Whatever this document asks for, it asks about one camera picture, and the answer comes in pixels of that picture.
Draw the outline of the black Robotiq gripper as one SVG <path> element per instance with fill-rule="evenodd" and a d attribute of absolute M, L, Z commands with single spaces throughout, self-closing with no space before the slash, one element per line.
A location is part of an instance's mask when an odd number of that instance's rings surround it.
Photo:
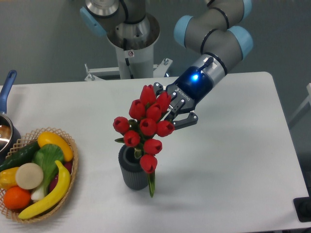
<path fill-rule="evenodd" d="M 163 92 L 167 92 L 171 97 L 174 92 L 176 93 L 176 97 L 171 100 L 171 107 L 175 107 L 180 100 L 185 101 L 180 112 L 189 112 L 189 114 L 185 119 L 174 120 L 172 122 L 175 130 L 197 124 L 198 116 L 191 110 L 195 109 L 198 102 L 201 101 L 212 88 L 213 83 L 210 77 L 201 73 L 199 68 L 195 66 L 189 67 L 172 84 L 162 85 L 159 82 L 155 82 L 153 85 L 156 97 Z"/>

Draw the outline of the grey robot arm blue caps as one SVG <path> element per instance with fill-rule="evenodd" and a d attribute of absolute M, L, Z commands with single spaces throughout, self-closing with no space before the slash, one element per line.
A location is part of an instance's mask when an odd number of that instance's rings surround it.
<path fill-rule="evenodd" d="M 154 84 L 157 95 L 167 91 L 172 98 L 165 119 L 181 129 L 197 123 L 196 105 L 252 50 L 250 33 L 239 26 L 252 6 L 250 0 L 207 0 L 198 17 L 165 10 L 160 14 L 169 22 L 165 26 L 146 11 L 143 0 L 87 0 L 80 16 L 115 48 L 122 79 L 164 76 L 169 60 L 155 65 L 154 45 L 165 36 L 199 54 L 172 84 Z"/>

